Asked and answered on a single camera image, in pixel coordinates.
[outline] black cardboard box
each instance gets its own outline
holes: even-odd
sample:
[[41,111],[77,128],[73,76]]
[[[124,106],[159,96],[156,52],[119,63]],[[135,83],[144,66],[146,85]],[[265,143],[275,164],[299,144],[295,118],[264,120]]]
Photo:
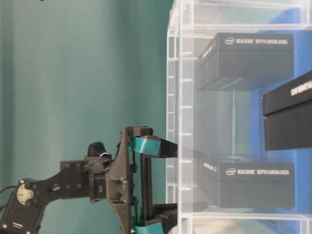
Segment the black cardboard box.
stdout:
[[293,164],[248,158],[198,160],[197,186],[219,208],[293,208]]
[[218,33],[195,61],[199,90],[253,90],[291,77],[291,34]]
[[266,150],[312,147],[312,72],[262,98]]

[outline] cable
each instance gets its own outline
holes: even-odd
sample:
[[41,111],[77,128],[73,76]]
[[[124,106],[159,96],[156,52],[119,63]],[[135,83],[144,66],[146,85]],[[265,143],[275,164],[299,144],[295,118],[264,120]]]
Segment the cable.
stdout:
[[5,187],[4,189],[0,190],[0,194],[2,194],[5,190],[7,189],[16,189],[17,186],[8,186],[8,187]]
[[100,164],[100,163],[104,163],[104,162],[109,162],[109,161],[112,161],[110,158],[103,158],[103,157],[100,157],[99,159],[93,161],[93,162],[90,162],[88,163],[87,165],[84,165],[83,166],[83,169],[82,171],[83,172],[86,172],[88,171],[90,168],[93,168],[95,167],[96,165]]

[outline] black plastic part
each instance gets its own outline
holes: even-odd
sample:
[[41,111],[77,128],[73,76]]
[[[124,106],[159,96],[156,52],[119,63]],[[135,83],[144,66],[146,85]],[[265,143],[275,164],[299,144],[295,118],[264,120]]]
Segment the black plastic part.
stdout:
[[[161,141],[158,156],[155,157],[167,158],[177,155],[176,144],[152,134],[152,128],[146,126],[123,128],[114,160],[101,142],[95,142],[89,146],[85,160],[62,161],[61,172],[55,176],[41,181],[23,179],[25,188],[32,190],[34,197],[29,199],[25,206],[17,200],[17,190],[12,192],[0,223],[0,233],[37,234],[44,209],[49,202],[60,198],[89,196],[92,203],[106,199],[120,220],[122,233],[130,234],[132,227],[137,224],[136,221],[132,222],[131,206],[135,206],[137,213],[138,200],[133,198],[133,173],[137,166],[135,160],[133,165],[129,162],[128,138],[148,137]],[[163,229],[169,230],[172,225],[176,225],[176,204],[153,205],[151,156],[141,155],[141,161],[143,226],[162,222]]]
[[155,217],[153,208],[152,191],[152,162],[146,155],[141,154],[141,184],[142,184],[142,220],[144,224],[147,220]]
[[46,205],[24,206],[16,199],[16,192],[14,190],[11,193],[0,223],[0,233],[25,234],[26,232],[31,232],[32,234],[37,234]]

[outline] black box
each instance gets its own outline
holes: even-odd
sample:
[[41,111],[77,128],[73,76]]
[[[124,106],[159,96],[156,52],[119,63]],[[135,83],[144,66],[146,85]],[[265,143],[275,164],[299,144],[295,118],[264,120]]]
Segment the black box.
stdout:
[[219,208],[293,208],[293,164],[248,158],[200,159],[198,188]]
[[195,61],[199,90],[253,90],[291,77],[291,34],[218,33]]
[[266,150],[312,147],[312,72],[262,98]]

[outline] green curtain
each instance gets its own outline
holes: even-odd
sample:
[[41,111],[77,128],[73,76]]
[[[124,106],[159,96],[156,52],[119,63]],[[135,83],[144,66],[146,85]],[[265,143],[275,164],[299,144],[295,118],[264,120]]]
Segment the green curtain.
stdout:
[[[46,179],[59,161],[83,158],[93,141],[115,154],[122,126],[149,125],[165,137],[171,6],[172,0],[0,2],[1,187],[22,177]],[[153,160],[153,174],[154,202],[163,203],[164,160]],[[120,233],[106,201],[47,207],[41,233],[86,232]]]

